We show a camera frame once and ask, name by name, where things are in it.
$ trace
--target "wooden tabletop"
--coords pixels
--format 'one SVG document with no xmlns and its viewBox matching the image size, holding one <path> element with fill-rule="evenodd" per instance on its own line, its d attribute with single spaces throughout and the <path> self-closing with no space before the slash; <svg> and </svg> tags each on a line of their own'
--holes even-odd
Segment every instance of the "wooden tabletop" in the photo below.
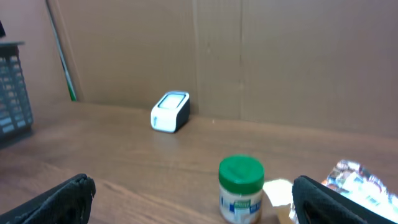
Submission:
<svg viewBox="0 0 398 224">
<path fill-rule="evenodd" d="M 150 111 L 82 103 L 34 114 L 33 134 L 0 150 L 0 213 L 86 173 L 97 188 L 90 223 L 224 223 L 218 165 L 232 154 L 289 180 L 322 181 L 352 159 L 398 192 L 396 139 L 197 116 L 166 134 L 151 129 Z M 274 214 L 266 201 L 260 223 L 277 223 Z"/>
</svg>

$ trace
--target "gray basket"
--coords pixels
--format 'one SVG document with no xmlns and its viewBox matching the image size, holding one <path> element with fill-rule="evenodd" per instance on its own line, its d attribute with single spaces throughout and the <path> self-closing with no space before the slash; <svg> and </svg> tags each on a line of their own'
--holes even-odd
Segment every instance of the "gray basket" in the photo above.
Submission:
<svg viewBox="0 0 398 224">
<path fill-rule="evenodd" d="M 0 43 L 0 139 L 29 129 L 33 123 L 18 45 Z"/>
</svg>

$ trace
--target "small white box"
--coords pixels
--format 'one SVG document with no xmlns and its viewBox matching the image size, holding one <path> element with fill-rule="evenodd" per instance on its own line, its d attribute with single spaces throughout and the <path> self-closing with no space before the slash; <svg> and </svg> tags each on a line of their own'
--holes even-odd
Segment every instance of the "small white box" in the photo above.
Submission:
<svg viewBox="0 0 398 224">
<path fill-rule="evenodd" d="M 189 93 L 170 91 L 153 107 L 150 124 L 154 130 L 174 133 L 188 121 L 189 114 Z"/>
</svg>

